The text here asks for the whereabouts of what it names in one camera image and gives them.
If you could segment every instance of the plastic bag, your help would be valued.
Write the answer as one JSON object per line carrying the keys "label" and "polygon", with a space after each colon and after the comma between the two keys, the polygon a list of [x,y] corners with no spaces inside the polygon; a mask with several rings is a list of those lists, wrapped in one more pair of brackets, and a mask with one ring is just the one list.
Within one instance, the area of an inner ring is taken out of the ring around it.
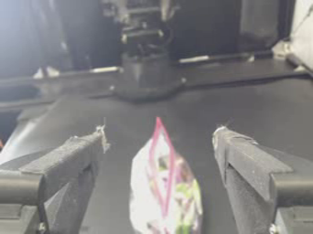
{"label": "plastic bag", "polygon": [[129,212],[135,233],[200,233],[200,188],[159,118],[132,161]]}

